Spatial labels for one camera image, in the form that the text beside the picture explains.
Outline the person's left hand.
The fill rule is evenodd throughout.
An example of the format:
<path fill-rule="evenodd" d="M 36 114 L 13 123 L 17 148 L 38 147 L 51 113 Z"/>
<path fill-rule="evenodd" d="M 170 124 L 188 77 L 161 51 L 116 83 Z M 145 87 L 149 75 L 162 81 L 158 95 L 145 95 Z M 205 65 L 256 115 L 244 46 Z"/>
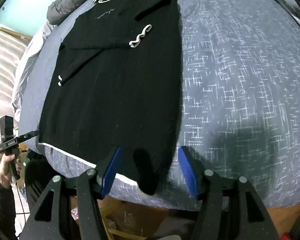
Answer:
<path fill-rule="evenodd" d="M 7 190 L 11 188 L 12 181 L 10 164 L 14 164 L 18 172 L 20 172 L 23 169 L 22 163 L 19 161 L 19 158 L 15 156 L 15 154 L 6 155 L 4 153 L 2 155 L 0 161 L 0 184 L 3 188 Z"/>

